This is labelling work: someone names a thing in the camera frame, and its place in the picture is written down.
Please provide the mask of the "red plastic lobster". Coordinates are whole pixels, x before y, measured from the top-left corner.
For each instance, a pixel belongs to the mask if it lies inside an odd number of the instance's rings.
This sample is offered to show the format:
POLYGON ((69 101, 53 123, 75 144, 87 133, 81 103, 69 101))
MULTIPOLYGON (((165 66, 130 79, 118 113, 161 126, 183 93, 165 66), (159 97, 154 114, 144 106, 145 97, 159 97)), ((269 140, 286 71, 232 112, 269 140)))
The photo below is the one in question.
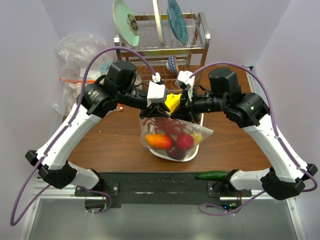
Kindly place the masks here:
POLYGON ((166 117, 152 117, 142 120, 142 126, 146 127, 148 132, 154 134, 164 134, 171 137, 178 137, 186 133, 192 133, 192 127, 183 123, 178 119, 171 119, 166 117))

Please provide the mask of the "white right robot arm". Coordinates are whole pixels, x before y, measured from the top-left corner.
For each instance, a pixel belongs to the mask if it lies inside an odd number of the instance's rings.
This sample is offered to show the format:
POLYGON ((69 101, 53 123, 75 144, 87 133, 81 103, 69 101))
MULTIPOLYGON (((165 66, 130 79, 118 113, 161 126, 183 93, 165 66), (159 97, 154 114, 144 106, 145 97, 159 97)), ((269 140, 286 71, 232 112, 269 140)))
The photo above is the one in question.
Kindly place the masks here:
POLYGON ((289 146, 263 98, 256 93, 243 93, 237 74, 227 67, 212 70, 209 83, 210 90, 199 95, 194 89, 193 73, 180 71, 175 84, 182 89, 182 96, 171 117, 194 122, 199 114, 223 112, 258 144, 271 163, 270 168, 263 170, 232 170, 215 188, 230 197, 242 190, 262 190, 276 200, 302 193, 304 182, 318 169, 289 146))

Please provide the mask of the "orange red pepper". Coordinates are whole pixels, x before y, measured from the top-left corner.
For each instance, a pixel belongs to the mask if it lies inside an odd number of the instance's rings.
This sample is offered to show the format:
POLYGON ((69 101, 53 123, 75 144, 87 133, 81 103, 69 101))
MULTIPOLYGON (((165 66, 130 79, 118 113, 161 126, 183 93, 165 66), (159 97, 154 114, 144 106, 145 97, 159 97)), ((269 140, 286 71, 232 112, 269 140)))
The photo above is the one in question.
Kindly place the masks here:
POLYGON ((169 150, 173 147, 172 138, 165 134, 147 134, 144 139, 152 149, 169 150))

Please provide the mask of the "small red strawberry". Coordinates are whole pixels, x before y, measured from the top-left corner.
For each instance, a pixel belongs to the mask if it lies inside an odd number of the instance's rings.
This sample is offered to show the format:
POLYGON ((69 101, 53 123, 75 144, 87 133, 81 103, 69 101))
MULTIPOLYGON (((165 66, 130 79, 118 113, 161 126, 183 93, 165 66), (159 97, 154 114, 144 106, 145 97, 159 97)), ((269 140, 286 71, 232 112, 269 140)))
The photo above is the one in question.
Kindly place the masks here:
POLYGON ((187 133, 183 133, 177 137, 176 145, 183 151, 188 151, 194 146, 194 138, 187 133))

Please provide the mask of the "dark red apple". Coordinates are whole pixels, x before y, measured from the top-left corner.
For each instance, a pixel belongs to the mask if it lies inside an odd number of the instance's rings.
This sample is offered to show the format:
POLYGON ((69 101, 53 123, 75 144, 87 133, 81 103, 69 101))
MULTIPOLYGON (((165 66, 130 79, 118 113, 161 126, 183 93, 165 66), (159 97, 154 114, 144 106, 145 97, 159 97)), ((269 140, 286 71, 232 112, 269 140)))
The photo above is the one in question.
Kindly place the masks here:
POLYGON ((173 147, 166 151, 168 157, 174 160, 183 160, 186 156, 186 152, 179 148, 173 147))

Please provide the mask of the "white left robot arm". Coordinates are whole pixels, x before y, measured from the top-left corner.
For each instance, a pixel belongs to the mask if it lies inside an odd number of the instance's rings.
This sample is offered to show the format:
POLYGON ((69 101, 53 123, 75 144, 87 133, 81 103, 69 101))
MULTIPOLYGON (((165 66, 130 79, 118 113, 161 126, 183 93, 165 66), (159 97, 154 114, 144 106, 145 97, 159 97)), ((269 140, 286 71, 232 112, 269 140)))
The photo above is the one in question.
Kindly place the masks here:
POLYGON ((118 104, 139 109, 147 115, 153 114, 157 107, 162 114, 169 111, 164 104, 167 90, 160 74, 155 72, 148 91, 142 91, 134 85, 136 71, 136 66, 129 61, 112 63, 107 74, 85 85, 69 115, 49 141, 38 150, 26 153, 26 159, 43 181, 57 189, 67 185, 83 187, 92 196, 103 192, 104 180, 95 170, 79 167, 68 158, 87 132, 118 104))

